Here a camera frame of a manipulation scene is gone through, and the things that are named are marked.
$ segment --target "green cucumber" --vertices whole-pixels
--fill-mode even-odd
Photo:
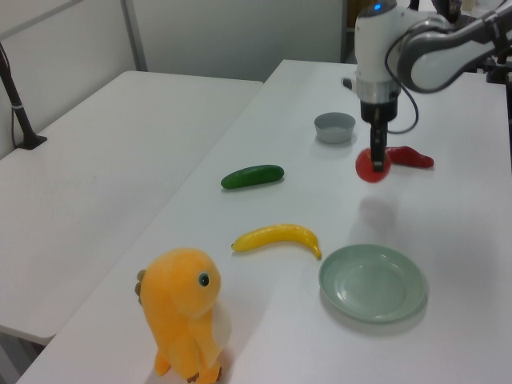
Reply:
[[[276,182],[281,179],[284,174],[285,171],[280,166],[250,166],[225,176],[224,179],[221,180],[221,186],[227,190],[242,188],[244,186],[256,186],[267,182]]]

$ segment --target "plush toy eye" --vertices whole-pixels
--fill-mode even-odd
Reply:
[[[210,283],[210,278],[208,277],[208,273],[206,272],[201,272],[199,274],[199,284],[201,284],[202,286],[207,286],[209,283]]]

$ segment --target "stuffed animal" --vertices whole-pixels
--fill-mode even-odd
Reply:
[[[219,380],[217,358],[231,320],[217,300],[221,276],[212,259],[201,250],[178,248],[156,258],[137,279],[135,292],[158,347],[156,374],[173,367],[188,382]]]

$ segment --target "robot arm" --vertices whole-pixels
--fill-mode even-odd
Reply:
[[[468,66],[507,49],[510,41],[512,2],[457,31],[443,17],[408,10],[395,0],[361,12],[355,26],[356,93],[362,119],[371,124],[374,170],[383,170],[387,123],[397,115],[398,82],[421,93],[440,91]]]

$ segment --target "toy red pepper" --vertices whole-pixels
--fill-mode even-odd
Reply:
[[[420,154],[409,146],[388,146],[386,153],[390,156],[393,164],[401,166],[416,166],[417,168],[431,168],[434,160]]]

